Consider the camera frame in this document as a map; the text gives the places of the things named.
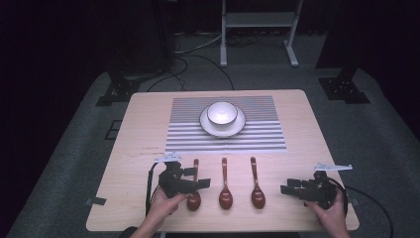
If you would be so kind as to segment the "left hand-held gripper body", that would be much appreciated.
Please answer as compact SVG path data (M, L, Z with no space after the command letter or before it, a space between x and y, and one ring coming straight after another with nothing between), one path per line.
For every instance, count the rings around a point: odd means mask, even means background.
M179 193L193 193L196 190L191 189L194 180L184 179L181 166L181 156L176 152L164 154L155 159L155 163L164 163L165 170L158 176L158 185L164 190L167 197L174 197Z

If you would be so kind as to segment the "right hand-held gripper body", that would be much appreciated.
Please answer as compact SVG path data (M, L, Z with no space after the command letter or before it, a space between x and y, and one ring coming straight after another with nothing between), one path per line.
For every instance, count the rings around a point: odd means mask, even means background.
M316 202L323 209L329 209L339 190L344 199L344 210L348 209L349 201L346 189L335 179L330 178L327 172L350 171L352 165L338 166L318 163L314 167L313 179L302 179L302 187L295 187L300 200Z

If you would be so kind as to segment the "brown wooden spoon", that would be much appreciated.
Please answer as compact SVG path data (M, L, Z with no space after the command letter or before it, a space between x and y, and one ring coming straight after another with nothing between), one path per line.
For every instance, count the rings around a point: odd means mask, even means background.
M255 157L251 157L251 167L254 177L254 189L251 194L251 200L255 208L263 209L265 207L265 195L259 185L257 160Z
M198 167L199 160L194 160L194 168L196 169L196 174L194 176L194 181L198 181ZM187 199L187 208L190 211L196 211L201 205L201 196L198 191L194 191Z
M228 210L233 205L233 195L231 194L227 183L227 159L222 159L223 188L219 193L219 204L224 210Z

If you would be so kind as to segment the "person's left hand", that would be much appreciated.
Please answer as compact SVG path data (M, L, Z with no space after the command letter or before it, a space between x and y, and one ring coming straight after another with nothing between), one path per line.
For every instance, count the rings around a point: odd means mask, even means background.
M158 187L147 215L148 221L155 227L161 227L165 219L178 208L178 204L188 197L188 194L183 193L176 194L174 197L167 197L164 190Z

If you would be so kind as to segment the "person's right hand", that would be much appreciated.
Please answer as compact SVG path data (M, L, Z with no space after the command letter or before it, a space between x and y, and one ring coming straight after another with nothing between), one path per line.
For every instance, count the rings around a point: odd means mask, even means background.
M343 201L343 195L338 190L333 205L329 209L323 209L313 201L306 201L306 204L315 213L319 223L325 230L333 227L343 227L347 229Z

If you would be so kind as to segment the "striped placemat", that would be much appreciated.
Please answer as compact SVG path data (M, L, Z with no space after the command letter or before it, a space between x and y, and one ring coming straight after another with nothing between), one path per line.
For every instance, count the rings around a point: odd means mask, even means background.
M216 136L201 125L216 102L238 108L237 130ZM178 97L172 101L165 150L179 154L285 153L285 138L271 96Z

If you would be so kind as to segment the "white plate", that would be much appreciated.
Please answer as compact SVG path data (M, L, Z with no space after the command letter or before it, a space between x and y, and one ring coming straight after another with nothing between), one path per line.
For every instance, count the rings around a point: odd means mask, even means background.
M238 134L244 129L245 124L246 124L246 117L245 117L244 112L239 107L235 106L238 109L238 116L236 120L232 124L225 125L225 126L213 124L208 120L207 118L208 107L206 107L200 115L200 125L202 129L208 134L215 137L231 137Z

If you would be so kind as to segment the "white bowl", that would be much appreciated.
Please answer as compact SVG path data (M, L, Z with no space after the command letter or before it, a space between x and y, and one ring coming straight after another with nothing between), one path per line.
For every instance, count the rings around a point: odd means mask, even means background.
M238 109L230 102L220 101L207 108L208 120L216 125L232 124L238 116Z

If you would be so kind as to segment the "black tape square outline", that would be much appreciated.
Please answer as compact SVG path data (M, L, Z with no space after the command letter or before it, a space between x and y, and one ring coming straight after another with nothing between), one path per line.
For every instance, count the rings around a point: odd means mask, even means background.
M118 133L120 131L121 125L122 125L121 120L113 120L110 127L108 128L106 134L105 134L104 139L105 140L112 140L112 141L116 140L117 136L118 136Z

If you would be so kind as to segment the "black stand with base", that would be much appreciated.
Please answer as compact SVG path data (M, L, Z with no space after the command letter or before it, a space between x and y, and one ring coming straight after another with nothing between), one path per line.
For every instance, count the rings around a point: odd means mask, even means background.
M111 82L100 106L128 101L144 81L174 65L173 35L166 0L92 0Z
M351 0L337 0L334 18L316 64L317 68L341 69L336 76L319 78L329 100L344 100L348 104L369 103L353 82L359 65L357 24Z

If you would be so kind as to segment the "white metal stand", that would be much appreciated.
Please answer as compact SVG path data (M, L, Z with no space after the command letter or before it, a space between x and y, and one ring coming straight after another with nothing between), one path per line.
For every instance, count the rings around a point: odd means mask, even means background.
M300 18L303 0L297 0L293 12L274 13L229 13L226 10L226 0L222 0L221 11L221 44L220 66L228 64L226 36L232 28L288 28L288 39L283 41L284 48L292 67L298 67L299 62L293 49L297 25Z

